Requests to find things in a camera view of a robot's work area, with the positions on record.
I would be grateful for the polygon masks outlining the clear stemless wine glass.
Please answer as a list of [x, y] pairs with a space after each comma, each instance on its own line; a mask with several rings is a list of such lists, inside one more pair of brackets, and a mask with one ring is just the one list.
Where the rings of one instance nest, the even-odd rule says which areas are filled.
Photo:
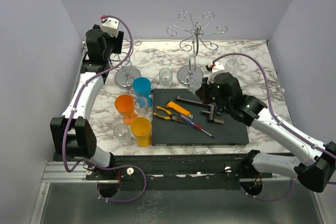
[[187, 89], [193, 94], [196, 94], [196, 91], [199, 90], [202, 86], [202, 78], [197, 78], [196, 76], [187, 77]]

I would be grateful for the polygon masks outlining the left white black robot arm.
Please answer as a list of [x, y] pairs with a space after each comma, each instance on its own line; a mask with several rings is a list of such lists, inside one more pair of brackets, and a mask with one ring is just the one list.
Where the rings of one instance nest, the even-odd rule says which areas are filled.
[[89, 118], [109, 74], [110, 56], [121, 52], [123, 36], [118, 22], [94, 25], [86, 32], [87, 52], [82, 60], [75, 94], [62, 116], [50, 121], [56, 153], [63, 158], [84, 159], [98, 166], [98, 173], [104, 179], [112, 179], [117, 170], [113, 155], [97, 146]]

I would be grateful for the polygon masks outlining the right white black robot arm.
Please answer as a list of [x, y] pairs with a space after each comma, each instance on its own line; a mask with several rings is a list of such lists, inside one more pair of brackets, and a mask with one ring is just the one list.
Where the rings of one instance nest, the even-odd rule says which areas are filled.
[[216, 104], [234, 120], [268, 135], [293, 154], [286, 158], [251, 151], [241, 165], [249, 178], [273, 173], [297, 179], [307, 189], [321, 193], [335, 172], [335, 142], [324, 143], [302, 133], [271, 112], [270, 106], [252, 95], [243, 94], [237, 78], [228, 72], [205, 77], [195, 94], [204, 104]]

